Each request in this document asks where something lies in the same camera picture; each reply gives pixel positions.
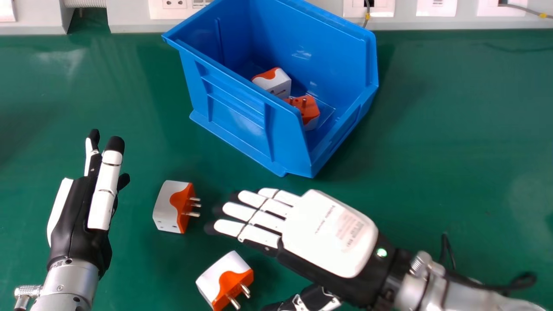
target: blue plastic bin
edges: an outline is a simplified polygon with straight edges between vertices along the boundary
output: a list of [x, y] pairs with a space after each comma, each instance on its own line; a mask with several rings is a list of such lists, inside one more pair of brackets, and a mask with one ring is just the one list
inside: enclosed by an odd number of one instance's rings
[[[180, 52], [190, 118], [278, 176], [314, 177], [378, 88], [374, 34], [302, 0], [215, 0], [163, 35]], [[315, 97], [317, 128], [250, 80], [274, 67]]]

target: robotic hand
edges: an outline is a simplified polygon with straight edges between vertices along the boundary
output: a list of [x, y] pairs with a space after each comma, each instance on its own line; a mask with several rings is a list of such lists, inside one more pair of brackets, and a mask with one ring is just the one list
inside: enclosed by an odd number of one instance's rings
[[117, 194], [129, 182], [119, 176], [124, 141], [113, 136], [102, 154], [100, 133], [93, 129], [85, 140], [84, 176], [65, 178], [50, 214], [46, 235], [50, 256], [44, 285], [15, 289], [15, 311], [89, 311], [100, 278], [109, 269], [112, 249], [109, 224], [117, 210]]
[[480, 284], [426, 252], [396, 248], [370, 218], [317, 190], [242, 191], [215, 212], [233, 220], [207, 224], [207, 233], [235, 237], [314, 282], [263, 311], [329, 311], [343, 302], [377, 311], [545, 311], [499, 293], [531, 286], [533, 274], [508, 286]]

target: white corrugated tube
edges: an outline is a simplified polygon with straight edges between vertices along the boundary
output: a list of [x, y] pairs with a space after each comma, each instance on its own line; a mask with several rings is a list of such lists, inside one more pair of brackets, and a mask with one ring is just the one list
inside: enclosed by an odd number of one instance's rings
[[106, 0], [64, 0], [68, 8], [105, 8]]

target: white and orange plug adapter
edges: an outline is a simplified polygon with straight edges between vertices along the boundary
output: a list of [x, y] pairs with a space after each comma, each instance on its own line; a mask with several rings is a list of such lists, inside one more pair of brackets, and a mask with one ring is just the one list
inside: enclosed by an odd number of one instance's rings
[[275, 67], [253, 77], [252, 82], [280, 99], [290, 97], [292, 79], [280, 67]]
[[184, 234], [190, 217], [200, 217], [200, 208], [192, 183], [166, 180], [159, 190], [152, 217], [158, 230]]
[[196, 280], [202, 296], [214, 311], [221, 311], [229, 303], [240, 309], [236, 297], [241, 293], [250, 297], [248, 286], [253, 282], [253, 270], [232, 251], [219, 259]]

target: green table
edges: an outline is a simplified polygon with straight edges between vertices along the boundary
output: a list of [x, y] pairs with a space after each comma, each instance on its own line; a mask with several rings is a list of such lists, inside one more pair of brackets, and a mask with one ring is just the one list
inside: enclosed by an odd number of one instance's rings
[[[447, 231], [460, 272], [507, 283], [536, 271], [515, 296], [553, 308], [553, 31], [377, 33], [373, 107], [311, 180], [279, 178], [190, 121], [176, 50], [159, 34], [111, 35], [104, 14], [85, 11], [64, 37], [0, 38], [0, 310], [17, 285], [43, 281], [52, 203], [63, 177], [82, 174], [94, 127], [102, 145], [125, 139], [132, 178], [95, 310], [209, 310], [194, 281], [230, 250], [255, 270], [243, 310], [302, 289], [273, 260], [203, 233], [210, 207], [261, 186], [325, 191], [413, 251], [437, 256]], [[193, 182], [204, 203], [184, 236], [152, 221], [167, 179]]]

